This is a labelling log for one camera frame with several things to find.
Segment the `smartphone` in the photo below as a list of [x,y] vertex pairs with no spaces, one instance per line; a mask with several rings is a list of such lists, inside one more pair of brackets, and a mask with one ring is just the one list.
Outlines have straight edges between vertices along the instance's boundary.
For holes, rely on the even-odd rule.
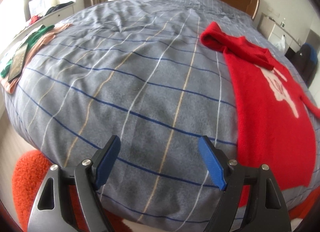
[[8,74],[8,82],[11,83],[15,78],[20,77],[22,74],[24,61],[26,58],[28,44],[20,46],[12,59],[12,63],[10,66],[9,74]]

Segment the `gray blanket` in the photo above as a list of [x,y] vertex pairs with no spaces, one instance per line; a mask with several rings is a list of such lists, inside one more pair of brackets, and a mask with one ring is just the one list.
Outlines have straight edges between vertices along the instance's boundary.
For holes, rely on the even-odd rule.
[[[220,191],[199,155],[198,138],[207,135],[229,158],[237,154],[228,68],[221,53],[199,41],[212,21],[269,48],[311,98],[247,14],[219,0],[120,0],[64,21],[73,26],[41,49],[15,93],[5,94],[12,124],[61,166],[90,158],[118,135],[122,148],[99,191],[102,205],[166,231],[202,231]],[[320,124],[309,115],[320,140]],[[320,184],[317,153],[309,187],[283,192],[289,209]],[[243,214],[239,209],[233,228]]]

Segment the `nightstand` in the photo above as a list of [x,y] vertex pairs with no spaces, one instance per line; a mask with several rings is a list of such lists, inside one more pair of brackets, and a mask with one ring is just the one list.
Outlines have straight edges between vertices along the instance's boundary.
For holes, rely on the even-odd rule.
[[269,19],[266,15],[262,15],[258,25],[258,31],[273,45],[281,40],[284,35],[285,38],[285,50],[287,52],[290,47],[295,52],[300,49],[300,45],[284,28],[278,25],[276,22]]

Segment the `silver bolt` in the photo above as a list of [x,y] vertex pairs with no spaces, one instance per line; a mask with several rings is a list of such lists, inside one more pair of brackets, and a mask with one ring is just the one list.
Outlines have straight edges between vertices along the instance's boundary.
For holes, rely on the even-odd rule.
[[265,171],[269,170],[269,166],[266,165],[266,164],[263,164],[261,167],[262,167],[262,169],[264,169]]
[[82,165],[89,165],[91,163],[90,159],[85,159],[82,161]]
[[230,159],[230,160],[229,160],[229,164],[230,164],[230,165],[237,165],[238,162],[237,162],[235,159]]
[[58,169],[58,166],[56,164],[51,165],[51,167],[50,167],[51,171],[55,171],[56,169]]

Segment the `floor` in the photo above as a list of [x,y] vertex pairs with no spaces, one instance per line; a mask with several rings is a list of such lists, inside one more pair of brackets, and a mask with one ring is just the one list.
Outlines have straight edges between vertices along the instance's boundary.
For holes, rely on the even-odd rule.
[[[0,199],[16,223],[19,222],[13,205],[11,177],[16,161],[29,150],[34,148],[17,134],[5,111],[0,118]],[[163,232],[128,220],[124,220],[124,223],[133,232]]]

